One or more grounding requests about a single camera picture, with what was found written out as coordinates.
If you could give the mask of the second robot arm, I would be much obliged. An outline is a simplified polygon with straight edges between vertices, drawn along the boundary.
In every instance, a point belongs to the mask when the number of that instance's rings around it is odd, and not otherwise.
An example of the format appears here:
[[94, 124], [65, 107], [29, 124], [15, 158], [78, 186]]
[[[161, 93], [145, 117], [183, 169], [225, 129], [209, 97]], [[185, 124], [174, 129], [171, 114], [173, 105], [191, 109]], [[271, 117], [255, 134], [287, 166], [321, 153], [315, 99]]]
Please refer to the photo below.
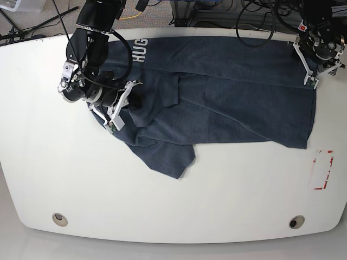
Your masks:
[[346, 48], [346, 1], [303, 1], [301, 17], [299, 49], [323, 68], [334, 66]]

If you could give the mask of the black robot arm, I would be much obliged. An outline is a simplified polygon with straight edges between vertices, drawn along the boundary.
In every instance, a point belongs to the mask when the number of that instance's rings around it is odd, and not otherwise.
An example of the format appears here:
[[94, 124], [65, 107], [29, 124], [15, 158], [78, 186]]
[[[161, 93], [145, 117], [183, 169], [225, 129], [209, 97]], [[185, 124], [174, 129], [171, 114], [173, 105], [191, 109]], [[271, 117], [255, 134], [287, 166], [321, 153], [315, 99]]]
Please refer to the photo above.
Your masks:
[[[125, 92], [126, 79], [133, 67], [132, 50], [127, 40], [112, 29], [125, 5], [126, 1], [85, 1], [77, 29], [67, 38], [66, 61], [57, 88], [68, 102], [84, 99], [105, 111]], [[127, 65], [121, 76], [115, 76], [113, 71], [100, 71], [108, 57], [109, 35], [125, 47]]]

